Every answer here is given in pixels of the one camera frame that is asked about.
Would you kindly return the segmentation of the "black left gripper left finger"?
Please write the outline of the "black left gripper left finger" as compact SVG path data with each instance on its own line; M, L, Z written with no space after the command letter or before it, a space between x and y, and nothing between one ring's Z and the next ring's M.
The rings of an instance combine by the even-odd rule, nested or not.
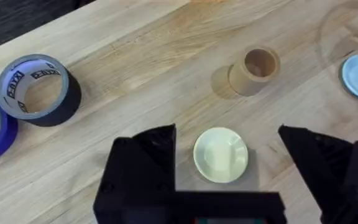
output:
M170 223L151 200L175 190L176 126L114 140L93 204L98 223Z

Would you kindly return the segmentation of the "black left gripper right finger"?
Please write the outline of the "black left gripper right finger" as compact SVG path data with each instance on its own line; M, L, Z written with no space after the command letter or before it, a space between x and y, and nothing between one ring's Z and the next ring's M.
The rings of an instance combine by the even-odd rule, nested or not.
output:
M358 224L358 141L285 125L278 133L321 210L321 223Z

